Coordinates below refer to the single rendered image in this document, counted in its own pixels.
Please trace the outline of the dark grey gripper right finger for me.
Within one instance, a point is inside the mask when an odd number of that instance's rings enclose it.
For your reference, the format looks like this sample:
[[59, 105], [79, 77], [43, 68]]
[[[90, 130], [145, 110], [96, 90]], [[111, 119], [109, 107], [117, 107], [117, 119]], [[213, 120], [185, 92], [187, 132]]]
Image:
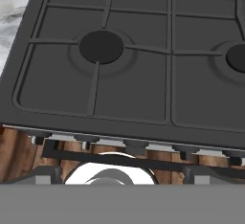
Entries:
[[245, 185], [245, 171], [235, 168], [188, 166], [184, 169], [184, 184]]

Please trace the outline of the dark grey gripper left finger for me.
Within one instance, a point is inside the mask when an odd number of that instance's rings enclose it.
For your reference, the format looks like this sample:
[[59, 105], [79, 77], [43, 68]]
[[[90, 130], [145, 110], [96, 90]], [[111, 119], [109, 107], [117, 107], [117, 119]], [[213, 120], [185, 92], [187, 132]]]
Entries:
[[58, 185], [62, 183], [61, 167], [40, 166], [26, 175], [7, 181], [17, 185]]

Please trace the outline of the dark hob knob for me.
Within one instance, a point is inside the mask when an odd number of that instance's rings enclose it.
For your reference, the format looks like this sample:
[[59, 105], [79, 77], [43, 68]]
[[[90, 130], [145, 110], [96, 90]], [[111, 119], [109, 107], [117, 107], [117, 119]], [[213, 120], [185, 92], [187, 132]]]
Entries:
[[75, 135], [74, 138], [81, 143], [82, 150], [89, 150], [90, 145], [92, 143], [96, 143], [100, 140], [99, 137], [96, 136], [88, 136], [88, 135]]
[[51, 136], [51, 133], [46, 133], [42, 131], [38, 131], [38, 132], [28, 131], [27, 135], [31, 138], [32, 145], [42, 146], [44, 140], [46, 138], [49, 138]]
[[245, 151], [223, 150], [222, 154], [229, 158], [231, 166], [241, 166], [242, 159], [245, 158]]
[[178, 151], [180, 153], [180, 158], [185, 161], [190, 161], [191, 155], [199, 151], [199, 148], [197, 146], [174, 145], [172, 148], [175, 151]]
[[125, 144], [124, 151], [127, 154], [145, 156], [145, 150], [148, 147], [148, 142], [124, 140], [123, 143]]

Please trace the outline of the white round object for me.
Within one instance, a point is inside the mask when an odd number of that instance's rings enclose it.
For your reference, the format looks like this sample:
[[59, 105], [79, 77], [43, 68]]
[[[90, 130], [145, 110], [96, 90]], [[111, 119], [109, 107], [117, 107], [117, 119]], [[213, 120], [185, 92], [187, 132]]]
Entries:
[[148, 168], [80, 163], [64, 180], [65, 185], [158, 185], [155, 174]]

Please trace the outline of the black gas hob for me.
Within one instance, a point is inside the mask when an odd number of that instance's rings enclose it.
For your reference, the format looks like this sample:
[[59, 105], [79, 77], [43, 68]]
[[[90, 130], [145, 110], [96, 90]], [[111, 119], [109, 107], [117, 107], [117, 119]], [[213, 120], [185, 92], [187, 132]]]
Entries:
[[0, 124], [245, 151], [245, 0], [29, 0]]

